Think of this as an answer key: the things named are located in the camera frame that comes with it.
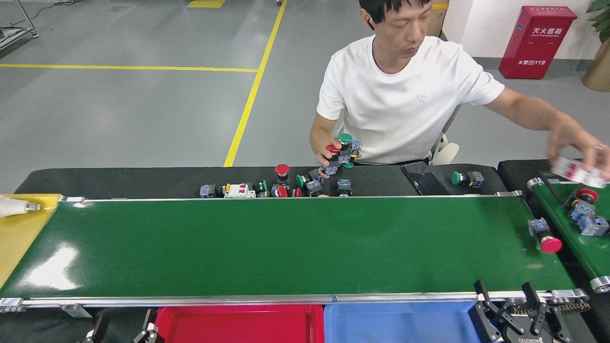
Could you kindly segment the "person's left hand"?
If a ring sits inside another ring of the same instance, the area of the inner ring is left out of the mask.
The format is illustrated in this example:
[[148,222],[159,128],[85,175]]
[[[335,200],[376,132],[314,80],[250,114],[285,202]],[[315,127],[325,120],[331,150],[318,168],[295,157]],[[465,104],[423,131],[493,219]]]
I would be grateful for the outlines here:
[[572,146],[582,153],[582,163],[587,172],[596,168],[601,178],[610,179],[610,148],[585,131],[579,124],[557,124],[550,130],[548,157],[551,166],[556,164],[560,150]]

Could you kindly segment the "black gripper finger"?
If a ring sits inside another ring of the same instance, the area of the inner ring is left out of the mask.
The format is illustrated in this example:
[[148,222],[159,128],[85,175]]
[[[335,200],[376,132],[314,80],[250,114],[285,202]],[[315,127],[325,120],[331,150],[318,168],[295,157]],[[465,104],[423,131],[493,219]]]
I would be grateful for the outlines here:
[[134,343],[160,343],[161,335],[158,333],[158,327],[155,325],[157,318],[156,310],[149,309],[144,317],[142,329],[139,334],[133,339]]
[[101,315],[96,322],[94,329],[87,332],[85,336],[86,343],[102,343],[109,328],[110,319],[105,315]]

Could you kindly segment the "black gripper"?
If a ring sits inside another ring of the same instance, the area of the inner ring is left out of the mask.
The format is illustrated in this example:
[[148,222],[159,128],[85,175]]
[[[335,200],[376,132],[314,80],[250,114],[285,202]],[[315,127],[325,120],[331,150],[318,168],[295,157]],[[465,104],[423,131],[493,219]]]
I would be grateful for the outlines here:
[[509,308],[504,304],[497,307],[490,299],[483,280],[474,283],[477,301],[468,311],[471,322],[482,343],[492,343],[503,339],[505,343],[564,343],[571,341],[571,333],[558,307],[551,307],[540,299],[531,282],[521,285],[526,304],[531,308],[531,325],[524,333]]

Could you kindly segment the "person's right hand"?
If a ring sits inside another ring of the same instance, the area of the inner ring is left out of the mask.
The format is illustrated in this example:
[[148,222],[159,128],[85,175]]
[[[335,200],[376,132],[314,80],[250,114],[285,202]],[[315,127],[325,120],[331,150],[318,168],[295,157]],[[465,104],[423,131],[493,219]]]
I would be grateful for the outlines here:
[[333,153],[328,150],[329,145],[333,145],[334,148],[341,150],[342,143],[333,136],[334,122],[332,121],[329,125],[322,125],[320,123],[313,124],[310,132],[310,144],[316,158],[322,167],[329,167],[330,158]]

